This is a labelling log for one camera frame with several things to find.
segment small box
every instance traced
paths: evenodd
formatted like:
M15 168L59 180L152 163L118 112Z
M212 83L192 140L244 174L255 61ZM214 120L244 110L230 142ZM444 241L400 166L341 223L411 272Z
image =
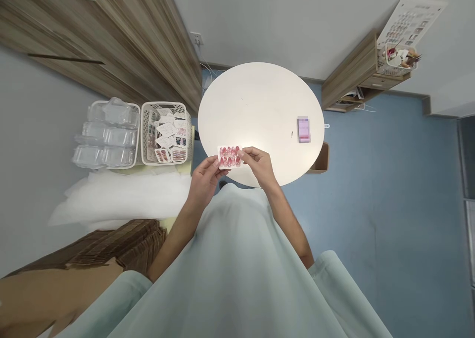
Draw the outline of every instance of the small box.
M313 163L312 167L307 173L324 173L328 170L328 160L330 158L330 147L326 142L323 143L322 149L317 159Z

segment nail display board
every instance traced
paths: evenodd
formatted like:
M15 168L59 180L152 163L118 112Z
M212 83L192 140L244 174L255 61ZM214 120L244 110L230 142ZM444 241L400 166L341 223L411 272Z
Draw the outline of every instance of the nail display board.
M436 0L400 0L378 37L377 48L386 43L414 47L432 26L447 3Z

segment round white table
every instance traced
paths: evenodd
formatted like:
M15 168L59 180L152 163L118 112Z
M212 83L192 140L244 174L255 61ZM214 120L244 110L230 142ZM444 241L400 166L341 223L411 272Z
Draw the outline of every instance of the round white table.
M299 143L297 117L310 123L310 143ZM315 162L325 132L322 109L297 75L270 63L245 63L221 74L203 96L198 131L208 156L218 146L254 146L268 152L279 185L295 181ZM259 187L248 165L229 172L243 185Z

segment light green gown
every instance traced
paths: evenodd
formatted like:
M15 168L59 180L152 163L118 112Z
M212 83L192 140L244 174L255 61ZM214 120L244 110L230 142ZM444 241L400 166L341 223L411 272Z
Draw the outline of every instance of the light green gown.
M58 337L391 335L333 251L307 271L264 192L228 184L155 284L123 273Z

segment wooden cabinet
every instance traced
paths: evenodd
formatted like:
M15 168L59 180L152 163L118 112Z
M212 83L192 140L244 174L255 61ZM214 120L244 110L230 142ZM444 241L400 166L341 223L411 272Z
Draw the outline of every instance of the wooden cabinet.
M0 42L107 97L197 114L201 68L173 0L2 0Z
M376 73L377 32L372 30L322 85L322 109L346 113L411 77ZM364 99L345 95L360 87Z

